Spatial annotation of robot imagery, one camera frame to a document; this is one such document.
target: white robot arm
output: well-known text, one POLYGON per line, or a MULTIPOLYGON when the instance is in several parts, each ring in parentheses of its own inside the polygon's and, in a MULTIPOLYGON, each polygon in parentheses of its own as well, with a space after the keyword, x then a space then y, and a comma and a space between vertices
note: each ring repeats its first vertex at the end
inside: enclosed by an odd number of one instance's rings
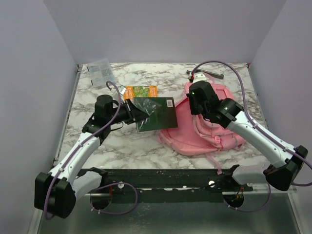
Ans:
MULTIPOLYGON (((307 156, 303 146, 294 147, 287 144, 270 131, 262 127, 252 118, 246 117, 244 109, 232 99, 219 100, 210 83, 203 80, 190 86, 187 95, 192 115, 203 115, 212 123, 218 123, 246 139, 258 149, 271 164, 251 167, 236 166, 232 178, 240 185, 246 183, 268 182, 279 190, 286 191, 302 167, 302 158, 307 156), (282 142, 284 149, 273 143, 261 132, 269 135, 276 142, 282 142)), ((66 218, 74 208, 76 200, 89 191, 106 185, 105 171, 91 169, 83 176, 77 177, 88 157, 103 143, 111 131, 110 126, 95 135, 116 113, 113 108, 116 101, 111 96, 102 95, 97 98, 95 112, 82 129, 77 143, 68 155, 49 173, 40 173, 35 183, 35 207, 44 209, 59 217, 66 218)), ((148 118, 148 114, 136 108, 129 100, 121 106, 120 112, 111 124, 125 122, 134 123, 148 118)))

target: white marble table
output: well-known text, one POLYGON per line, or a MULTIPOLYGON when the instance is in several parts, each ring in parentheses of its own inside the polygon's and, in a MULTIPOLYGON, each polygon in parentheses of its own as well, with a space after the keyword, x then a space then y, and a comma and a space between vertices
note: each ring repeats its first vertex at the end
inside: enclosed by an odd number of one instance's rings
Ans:
MULTIPOLYGON (((174 97, 180 94, 187 82, 186 70, 194 64, 112 64, 114 75, 122 85, 157 85, 158 96, 174 97)), ((264 124, 253 85, 246 64, 235 64, 246 89, 246 99, 250 114, 264 124)), ((235 100, 242 104, 242 93, 235 74, 222 65, 212 64, 202 67, 208 71, 224 74, 224 79, 216 83, 226 85, 235 100)), ((68 120, 59 158, 62 160, 77 141, 83 125, 94 111, 97 96, 112 94, 106 88, 93 87, 86 67, 83 67, 73 107, 68 120)), ((84 164, 84 168, 123 168, 123 169, 204 169, 214 168, 205 156, 187 157, 173 152, 158 143, 157 131, 137 133, 135 124, 125 125, 111 132, 104 143, 84 164)), ((265 162, 265 157, 253 146, 245 143, 239 151, 230 150, 212 154, 223 168, 234 164, 254 165, 265 162)))

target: orange book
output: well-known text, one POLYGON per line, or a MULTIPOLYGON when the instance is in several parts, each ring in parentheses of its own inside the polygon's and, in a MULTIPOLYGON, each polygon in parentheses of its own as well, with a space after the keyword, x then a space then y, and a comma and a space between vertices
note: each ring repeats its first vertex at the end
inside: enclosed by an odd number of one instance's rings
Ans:
POLYGON ((130 99, 133 102, 134 97, 156 98, 157 86, 126 86, 123 99, 130 99))

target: label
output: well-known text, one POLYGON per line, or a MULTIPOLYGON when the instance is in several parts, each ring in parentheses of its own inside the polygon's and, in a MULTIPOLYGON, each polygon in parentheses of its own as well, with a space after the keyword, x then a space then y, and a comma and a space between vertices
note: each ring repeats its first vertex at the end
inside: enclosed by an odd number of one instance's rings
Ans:
POLYGON ((167 100, 167 107, 173 107, 174 104, 172 102, 172 100, 167 100))
POLYGON ((126 86, 123 98, 133 102, 134 97, 156 98, 157 86, 126 86))

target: gray wall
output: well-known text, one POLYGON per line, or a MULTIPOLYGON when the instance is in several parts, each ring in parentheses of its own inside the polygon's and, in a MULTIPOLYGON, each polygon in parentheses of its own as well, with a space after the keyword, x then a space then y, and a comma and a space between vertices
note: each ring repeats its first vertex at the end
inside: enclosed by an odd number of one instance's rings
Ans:
POLYGON ((44 0, 77 63, 250 62, 286 0, 44 0))
POLYGON ((27 233, 77 67, 42 0, 0 4, 0 233, 27 233))
MULTIPOLYGON (((288 0, 256 53, 251 75, 269 129, 308 148, 312 163, 312 1, 288 0)), ((311 182, 304 166, 296 182, 311 182)), ((299 188, 312 230, 312 187, 299 188)))

